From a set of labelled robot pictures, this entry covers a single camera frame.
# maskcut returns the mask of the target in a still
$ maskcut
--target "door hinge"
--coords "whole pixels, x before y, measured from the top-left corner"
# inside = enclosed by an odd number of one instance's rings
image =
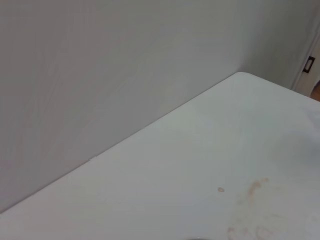
[[[315,58],[313,56],[309,56],[308,60],[306,61],[305,65],[304,65],[304,69],[302,70],[302,72],[305,72],[308,74],[310,72],[314,62],[315,62]]]

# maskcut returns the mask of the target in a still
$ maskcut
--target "white tabletop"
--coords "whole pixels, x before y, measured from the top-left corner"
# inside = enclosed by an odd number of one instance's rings
[[[320,103],[236,73],[1,214],[1,240],[320,238]]]

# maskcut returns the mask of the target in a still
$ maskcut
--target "white wall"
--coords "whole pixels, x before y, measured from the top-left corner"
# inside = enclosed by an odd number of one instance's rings
[[[0,210],[237,71],[290,87],[317,0],[0,1]]]

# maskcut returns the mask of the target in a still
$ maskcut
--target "white table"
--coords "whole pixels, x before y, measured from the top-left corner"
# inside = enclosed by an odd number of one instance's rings
[[[1,240],[320,239],[320,103],[236,73],[0,218]]]

